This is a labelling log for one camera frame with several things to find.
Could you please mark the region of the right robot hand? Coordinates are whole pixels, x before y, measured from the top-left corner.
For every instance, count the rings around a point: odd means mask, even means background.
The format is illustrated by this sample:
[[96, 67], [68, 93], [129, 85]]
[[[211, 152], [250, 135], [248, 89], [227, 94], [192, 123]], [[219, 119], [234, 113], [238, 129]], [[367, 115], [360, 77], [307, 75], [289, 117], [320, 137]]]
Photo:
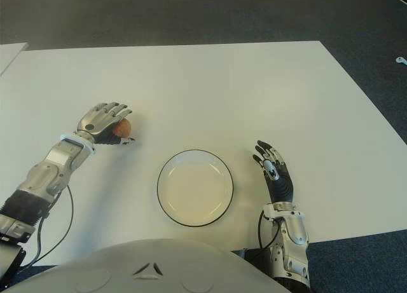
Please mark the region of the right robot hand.
[[252, 157], [261, 167], [272, 203], [293, 202], [293, 182], [287, 165], [279, 152], [270, 144], [257, 141], [255, 150], [260, 154]]

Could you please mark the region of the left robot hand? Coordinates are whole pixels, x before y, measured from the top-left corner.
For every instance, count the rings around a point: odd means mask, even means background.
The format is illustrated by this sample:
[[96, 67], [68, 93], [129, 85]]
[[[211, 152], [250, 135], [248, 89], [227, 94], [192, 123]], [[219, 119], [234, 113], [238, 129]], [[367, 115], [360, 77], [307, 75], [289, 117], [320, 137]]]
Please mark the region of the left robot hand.
[[97, 104], [81, 118], [75, 134], [93, 144], [131, 144], [135, 139], [130, 137], [131, 124], [126, 119], [131, 112], [126, 104]]

